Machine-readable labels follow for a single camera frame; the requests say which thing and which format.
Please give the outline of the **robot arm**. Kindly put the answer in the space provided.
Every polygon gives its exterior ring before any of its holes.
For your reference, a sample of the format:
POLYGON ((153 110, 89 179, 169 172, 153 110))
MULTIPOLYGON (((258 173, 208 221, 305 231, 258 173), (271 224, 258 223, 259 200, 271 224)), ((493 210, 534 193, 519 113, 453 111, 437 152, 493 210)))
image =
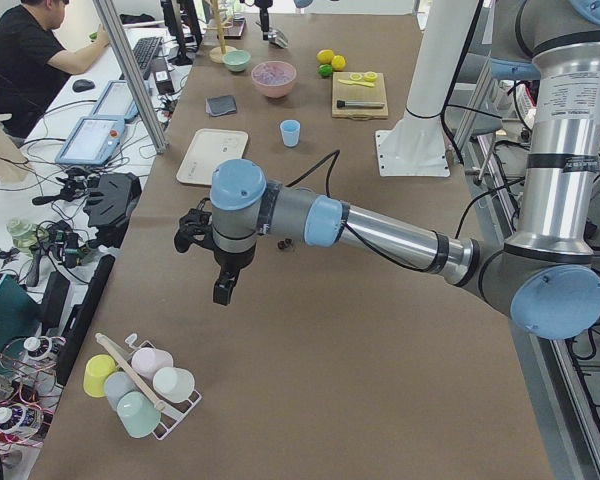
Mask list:
MULTIPOLYGON (((245 4, 248 6, 255 7, 258 10, 259 14, 259 25, 262 32, 262 37, 264 40, 270 40, 272 38, 273 30, 270 26, 269 21, 269 9, 273 6, 272 0, 240 0, 241 4, 245 4)), ((312 0, 294 0, 294 6, 297 8, 305 8, 310 6, 313 1, 312 0)))
POLYGON ((212 247, 222 276, 248 265, 258 236, 366 248, 411 271, 438 274, 549 340, 600 320, 600 275, 584 238, 600 170, 600 1, 500 1, 492 60, 539 92, 515 230, 501 242, 447 236, 268 179, 247 159, 213 173, 212 247))

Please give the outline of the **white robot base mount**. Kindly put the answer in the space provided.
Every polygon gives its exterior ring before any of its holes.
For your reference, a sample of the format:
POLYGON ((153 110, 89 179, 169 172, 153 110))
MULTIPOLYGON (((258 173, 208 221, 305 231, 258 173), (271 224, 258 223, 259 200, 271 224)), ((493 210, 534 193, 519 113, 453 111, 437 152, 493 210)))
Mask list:
POLYGON ((438 0, 430 7, 403 118, 376 132, 383 177, 447 177, 442 112, 480 1, 438 0))

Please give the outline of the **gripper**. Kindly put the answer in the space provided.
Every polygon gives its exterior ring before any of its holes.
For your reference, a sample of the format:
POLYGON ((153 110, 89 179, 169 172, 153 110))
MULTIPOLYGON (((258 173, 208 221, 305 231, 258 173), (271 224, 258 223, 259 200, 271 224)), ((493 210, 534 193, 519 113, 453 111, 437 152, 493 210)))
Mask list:
POLYGON ((255 246, 238 253, 227 252, 220 248, 215 249, 214 259, 220 267, 220 274, 213 287, 214 303, 222 306, 228 306, 231 303, 240 271, 252 263, 255 252, 255 246))
POLYGON ((272 0, 255 0, 255 6, 259 9, 260 28, 262 31, 262 38, 264 40, 269 39, 269 9, 272 7, 272 0))

